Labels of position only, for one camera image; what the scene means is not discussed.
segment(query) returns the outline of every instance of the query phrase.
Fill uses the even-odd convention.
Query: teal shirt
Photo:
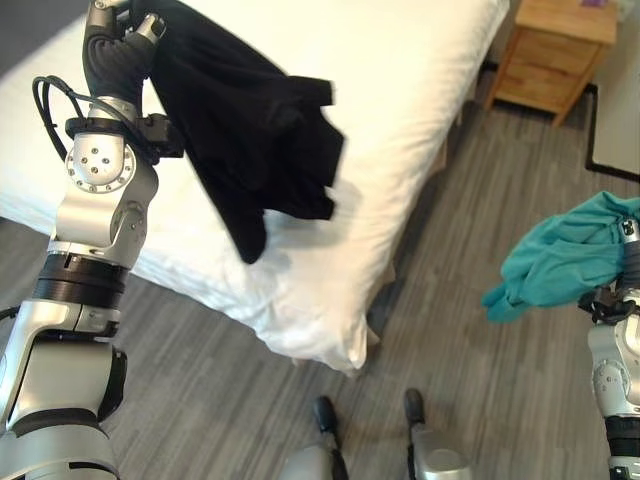
[[[482,298],[489,320],[510,322],[531,306],[575,302],[611,283],[622,272],[618,225],[629,217],[640,222],[640,197],[624,200],[600,192],[537,225],[502,265],[504,283]]]

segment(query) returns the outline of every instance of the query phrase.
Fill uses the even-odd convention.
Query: robot leg
[[[469,461],[449,439],[425,423],[422,395],[415,389],[405,393],[409,422],[409,472],[412,480],[471,480]]]
[[[291,456],[279,480],[348,480],[337,435],[338,419],[331,401],[319,397],[313,405],[322,442]]]

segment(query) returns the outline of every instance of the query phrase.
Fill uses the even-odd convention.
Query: wooden drawer
[[[560,111],[569,101],[579,77],[512,59],[496,97],[509,102]]]
[[[513,61],[580,75],[589,68],[597,52],[598,45],[595,43],[522,29],[513,52]]]

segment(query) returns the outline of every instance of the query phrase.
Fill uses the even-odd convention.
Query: white bedsheet
[[[162,160],[134,269],[253,328],[269,348],[333,368],[366,357],[369,290],[385,269],[437,149],[508,0],[187,2],[287,72],[334,82],[330,120],[348,138],[332,221],[269,212],[268,247],[244,265],[186,160]],[[31,100],[55,74],[86,91],[82,21],[0,79],[0,215],[49,234],[66,185]],[[71,116],[66,101],[52,110]],[[151,88],[145,112],[159,110]]]

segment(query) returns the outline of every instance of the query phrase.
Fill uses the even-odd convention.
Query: gray floor
[[[0,77],[89,8],[89,0],[2,0]]]
[[[131,278],[117,344],[130,370],[107,422],[124,479],[273,479],[317,436],[310,405],[330,395],[353,479],[404,479],[401,395],[428,399],[477,479],[607,478],[592,399],[590,320],[573,306],[493,325],[480,306],[514,243],[536,222],[631,182],[585,171],[588,108],[566,126],[512,108],[469,112],[448,170],[425,191],[398,258],[399,280],[372,311],[383,344],[351,380],[294,368],[252,332],[171,291]],[[0,221],[0,305],[27,295],[46,240]],[[3,326],[0,336],[6,336]]]

